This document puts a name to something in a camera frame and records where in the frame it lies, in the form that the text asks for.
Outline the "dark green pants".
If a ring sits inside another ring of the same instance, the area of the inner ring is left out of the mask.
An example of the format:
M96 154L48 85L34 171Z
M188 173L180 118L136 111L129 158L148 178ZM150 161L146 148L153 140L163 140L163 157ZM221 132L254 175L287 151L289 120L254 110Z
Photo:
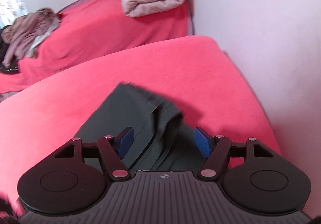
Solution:
M105 135L134 130L134 142L122 160L131 173L192 171L205 163L194 132L169 100L132 84L118 84L80 127L76 136L93 143Z

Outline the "red blanket front surface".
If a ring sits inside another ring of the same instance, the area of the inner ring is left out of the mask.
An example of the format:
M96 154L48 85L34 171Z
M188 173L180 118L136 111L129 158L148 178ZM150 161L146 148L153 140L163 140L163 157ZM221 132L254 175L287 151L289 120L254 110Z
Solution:
M15 203L19 178L71 139L121 82L170 100L190 127L280 149L254 93L216 42L183 37L87 61L3 101L1 193Z

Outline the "red bed sheet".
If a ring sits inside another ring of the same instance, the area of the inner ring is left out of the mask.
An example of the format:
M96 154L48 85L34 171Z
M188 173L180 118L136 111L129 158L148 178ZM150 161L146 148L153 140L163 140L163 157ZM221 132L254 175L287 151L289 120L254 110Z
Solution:
M185 37L189 6L131 18L121 0L87 0L63 11L60 26L42 42L37 57L18 61L20 72L1 74L1 93L21 91L47 77L104 55Z

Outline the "black garment with trim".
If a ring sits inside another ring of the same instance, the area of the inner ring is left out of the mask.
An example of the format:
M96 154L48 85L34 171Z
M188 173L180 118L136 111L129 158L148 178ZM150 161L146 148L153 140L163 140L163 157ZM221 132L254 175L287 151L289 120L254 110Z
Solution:
M20 47L21 39L19 35L15 35L16 31L13 24L1 29L1 73L3 74L20 73L16 51Z

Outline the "mauve clothes pile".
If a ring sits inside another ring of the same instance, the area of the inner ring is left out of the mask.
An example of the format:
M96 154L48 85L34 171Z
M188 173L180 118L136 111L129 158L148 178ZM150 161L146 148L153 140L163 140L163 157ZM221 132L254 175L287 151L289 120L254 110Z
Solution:
M16 54L18 61L23 58L36 58L39 46L56 30L61 17L50 8L42 8L36 12L15 19L16 36L21 42Z

